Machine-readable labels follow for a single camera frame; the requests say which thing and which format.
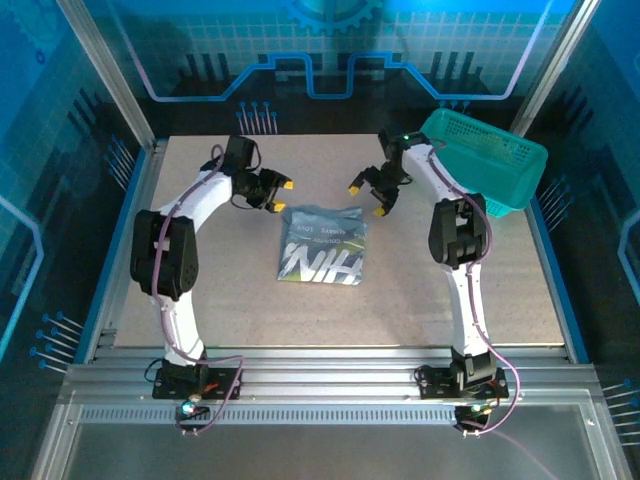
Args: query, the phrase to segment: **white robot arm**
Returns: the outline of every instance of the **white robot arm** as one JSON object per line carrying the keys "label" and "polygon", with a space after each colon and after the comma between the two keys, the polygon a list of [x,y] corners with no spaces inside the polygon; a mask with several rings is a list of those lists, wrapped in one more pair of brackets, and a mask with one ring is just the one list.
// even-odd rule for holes
{"label": "white robot arm", "polygon": [[486,246],[486,226],[468,201],[471,199],[484,213],[484,198],[458,184],[424,134],[385,129],[378,138],[387,161],[380,169],[363,170],[349,190],[355,195],[365,182],[369,183],[371,193],[381,202],[376,214],[385,216],[395,205],[400,186],[415,182],[422,187],[434,206],[429,250],[449,284],[454,324],[451,376],[456,390],[461,394],[492,382],[497,369],[487,344],[478,263]]}
{"label": "white robot arm", "polygon": [[[201,171],[194,184],[202,181],[209,174],[208,170]],[[231,177],[224,173],[216,173],[211,179],[193,192],[175,212],[175,217],[187,217],[193,220],[195,233],[220,206],[231,200]],[[177,199],[160,209],[160,214],[166,216],[176,204]],[[187,354],[190,358],[201,358],[204,353],[204,344],[198,334],[196,317],[193,312],[191,290],[184,292],[177,301],[171,297],[161,295],[165,308],[170,316],[171,335],[174,346],[165,342],[165,359],[174,365],[193,365],[194,362],[186,360],[176,353],[176,348]]]}
{"label": "white robot arm", "polygon": [[[251,166],[254,151],[259,161],[256,167]],[[143,210],[136,216],[131,276],[149,295],[153,295],[153,270],[162,225],[171,216],[161,247],[157,288],[164,310],[163,329],[169,337],[165,339],[164,360],[174,367],[192,368],[205,354],[191,298],[198,275],[196,233],[211,214],[234,195],[243,196],[252,208],[277,213],[285,204],[274,199],[276,191],[281,187],[293,188],[291,179],[274,170],[263,168],[256,173],[261,157],[253,140],[231,136],[221,166],[217,165],[218,161],[219,158],[215,158],[203,165],[187,193],[159,211]],[[174,370],[181,375],[180,368]]]}
{"label": "white robot arm", "polygon": [[[457,190],[462,191],[463,193],[468,193],[468,191],[458,184],[458,182],[456,182],[456,180],[449,174],[436,154],[432,154],[433,149],[433,145],[422,143],[412,146],[409,150],[404,151],[402,156],[402,166],[404,170],[413,178],[415,183],[422,187],[431,205],[437,205],[442,200],[449,200],[452,202],[462,200],[462,197],[459,194],[454,193],[451,187],[446,185],[445,182],[443,182],[436,174],[433,167],[441,172],[449,185],[453,185]],[[468,355],[479,356],[488,351],[487,344],[482,338],[480,338],[478,330],[474,326],[467,279],[466,267],[468,263],[471,262],[460,264],[458,268],[441,264],[442,269],[447,275],[449,295],[451,297],[451,311],[453,314],[454,328],[453,349],[463,357]],[[471,266],[471,276],[474,286],[473,307],[475,307],[476,317],[480,324],[480,328],[484,332],[485,337],[489,338],[484,321],[484,310],[482,308],[480,267],[481,265],[479,263]]]}

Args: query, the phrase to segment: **plastic basket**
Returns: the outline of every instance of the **plastic basket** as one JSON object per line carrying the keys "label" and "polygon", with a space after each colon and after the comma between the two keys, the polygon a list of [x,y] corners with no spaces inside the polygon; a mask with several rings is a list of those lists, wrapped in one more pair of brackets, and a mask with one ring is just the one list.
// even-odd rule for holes
{"label": "plastic basket", "polygon": [[547,162],[542,145],[447,108],[434,111],[420,131],[447,142],[438,158],[460,185],[484,195],[490,215],[528,205]]}

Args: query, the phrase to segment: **glass enclosure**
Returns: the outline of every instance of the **glass enclosure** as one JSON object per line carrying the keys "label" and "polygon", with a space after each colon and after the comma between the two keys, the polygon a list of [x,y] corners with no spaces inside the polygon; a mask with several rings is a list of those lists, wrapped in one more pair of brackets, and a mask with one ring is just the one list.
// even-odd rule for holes
{"label": "glass enclosure", "polygon": [[521,407],[504,427],[477,440],[428,425],[220,425],[216,434],[197,440],[201,448],[193,448],[166,425],[85,425],[65,478],[598,477],[577,407]]}
{"label": "glass enclosure", "polygon": [[529,132],[549,150],[539,215],[604,386],[640,380],[638,18],[637,2],[601,3]]}
{"label": "glass enclosure", "polygon": [[[508,129],[577,3],[85,1],[158,138],[417,130],[438,107]],[[640,379],[638,18],[637,2],[602,1],[528,134],[550,154],[533,210],[608,384]],[[20,479],[144,152],[56,2],[0,2],[0,60],[0,476]],[[81,429],[78,452],[95,453],[86,439],[102,454],[119,444],[118,427],[101,428]],[[558,471],[583,454],[582,426],[574,433]]]}
{"label": "glass enclosure", "polygon": [[574,1],[86,3],[166,137],[417,129],[438,106],[508,128]]}
{"label": "glass enclosure", "polygon": [[[55,2],[0,3],[0,62],[0,476],[18,479],[72,360],[78,336],[63,327],[82,329],[140,148]],[[57,312],[77,325],[43,322]]]}

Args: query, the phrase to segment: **purple cable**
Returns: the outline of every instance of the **purple cable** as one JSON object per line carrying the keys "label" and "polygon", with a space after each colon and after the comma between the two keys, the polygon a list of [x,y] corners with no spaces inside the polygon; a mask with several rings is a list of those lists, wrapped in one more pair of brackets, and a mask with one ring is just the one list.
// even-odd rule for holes
{"label": "purple cable", "polygon": [[[240,374],[242,373],[242,368],[244,366],[244,357],[241,355],[236,355],[233,357],[226,357],[226,358],[219,358],[215,360],[201,360],[199,358],[197,359],[191,358],[185,352],[180,350],[178,348],[178,345],[175,339],[173,338],[173,335],[171,334],[171,328],[169,326],[169,323],[171,320],[169,318],[166,305],[162,300],[162,298],[160,297],[160,294],[158,293],[158,279],[160,277],[160,264],[162,263],[162,251],[163,251],[162,246],[164,245],[164,240],[167,236],[167,230],[169,229],[169,224],[171,223],[171,219],[176,214],[176,212],[180,210],[180,207],[182,206],[182,204],[193,192],[195,192],[198,188],[200,188],[202,185],[207,183],[211,178],[213,178],[213,176],[216,173],[218,173],[218,171],[220,171],[220,167],[222,167],[222,163],[224,162],[224,149],[220,144],[214,145],[213,148],[211,149],[212,160],[215,159],[216,149],[220,150],[220,160],[216,163],[213,170],[211,170],[211,172],[207,174],[207,176],[205,176],[202,180],[194,183],[186,192],[184,192],[180,196],[180,198],[176,200],[175,205],[171,208],[171,210],[167,214],[167,217],[164,219],[164,222],[162,223],[162,227],[160,228],[160,236],[158,237],[158,248],[156,249],[156,257],[155,257],[155,262],[153,264],[153,276],[151,277],[151,295],[153,296],[154,300],[158,303],[158,306],[160,307],[160,325],[162,326],[162,332],[164,334],[164,337],[167,343],[178,354],[178,356],[184,358],[188,362],[193,362],[197,365],[216,365],[219,363],[227,363],[232,361],[239,362],[238,370],[236,371],[236,375],[233,378],[233,382],[231,383],[231,386],[229,387],[229,390],[227,391],[227,394],[225,395],[224,400],[222,401],[222,405],[220,405],[220,408],[216,412],[215,416],[211,419],[209,423],[201,427],[199,430],[194,429],[193,431],[190,432],[188,430],[183,429],[183,432],[185,432],[185,434],[188,433],[190,435],[204,433],[205,431],[210,429],[213,425],[215,425],[215,423],[219,420],[219,418],[222,416],[222,412],[224,411],[225,407],[227,406],[227,403],[229,402],[229,399],[231,398],[231,395],[233,395],[233,389],[238,384],[238,381],[240,379]],[[176,422],[176,426],[179,428],[182,428],[180,424],[177,422]]]}
{"label": "purple cable", "polygon": [[[462,422],[465,425],[469,425],[470,427],[475,427],[475,428],[479,428],[479,429],[483,429],[484,426],[481,423],[478,422],[474,422],[471,420],[463,420]],[[514,445],[515,447],[519,448],[520,450],[522,450],[522,452],[529,457],[529,459],[535,463],[538,467],[540,467],[541,470],[544,471],[544,473],[546,473],[547,475],[549,475],[549,478],[551,478],[552,480],[560,480],[558,477],[556,477],[553,473],[551,473],[551,470],[549,470],[547,468],[547,466],[542,463],[540,460],[538,460],[538,458],[531,453],[527,447],[525,447],[524,445],[522,445],[519,441],[517,441],[515,438],[510,437],[509,435],[507,435],[506,433],[502,433],[500,431],[494,431],[494,434],[496,434],[497,436],[499,436],[500,438],[502,438],[503,440],[506,440],[507,442],[509,442],[510,444]]]}
{"label": "purple cable", "polygon": [[507,420],[507,418],[509,418],[513,413],[513,410],[516,408],[516,405],[520,397],[520,375],[518,374],[516,367],[514,367],[511,362],[509,362],[506,358],[500,355],[500,353],[498,353],[498,351],[493,347],[493,345],[491,345],[491,342],[489,341],[487,336],[484,334],[484,332],[480,328],[480,324],[478,323],[478,312],[476,311],[476,304],[473,297],[473,279],[471,277],[471,269],[475,265],[480,263],[482,260],[484,260],[487,257],[487,255],[489,255],[489,253],[491,253],[491,247],[493,246],[493,230],[491,229],[491,224],[489,223],[489,219],[487,218],[485,213],[482,211],[482,208],[480,208],[480,205],[478,205],[469,195],[462,192],[460,189],[454,187],[451,184],[451,182],[449,182],[446,179],[446,177],[442,174],[442,172],[438,169],[438,167],[435,166],[433,162],[433,154],[436,153],[438,150],[442,150],[443,148],[445,148],[447,146],[447,143],[444,140],[440,140],[438,138],[432,138],[431,141],[436,141],[440,143],[440,145],[434,146],[431,149],[431,151],[429,152],[429,156],[427,158],[427,161],[429,162],[429,165],[433,169],[434,173],[438,176],[438,178],[442,181],[442,183],[444,183],[447,186],[447,188],[449,188],[455,194],[460,195],[462,198],[465,199],[465,201],[469,202],[469,204],[474,208],[474,210],[480,215],[480,218],[482,219],[482,222],[484,223],[487,229],[487,246],[485,251],[482,252],[482,255],[480,256],[480,258],[478,258],[476,261],[471,262],[469,265],[467,265],[469,300],[471,302],[471,313],[473,315],[473,322],[474,322],[473,325],[476,327],[476,330],[478,331],[478,335],[480,335],[480,338],[482,339],[482,341],[487,345],[487,348],[489,349],[489,351],[493,353],[498,360],[500,360],[507,367],[509,367],[509,369],[513,372],[513,376],[516,379],[515,398],[513,399],[513,402],[511,402],[511,405],[509,405],[509,409],[507,410],[507,413],[495,425],[492,425],[489,428],[483,428],[480,432],[478,432],[478,435],[484,435],[485,433],[494,431],[496,428],[502,425]]}

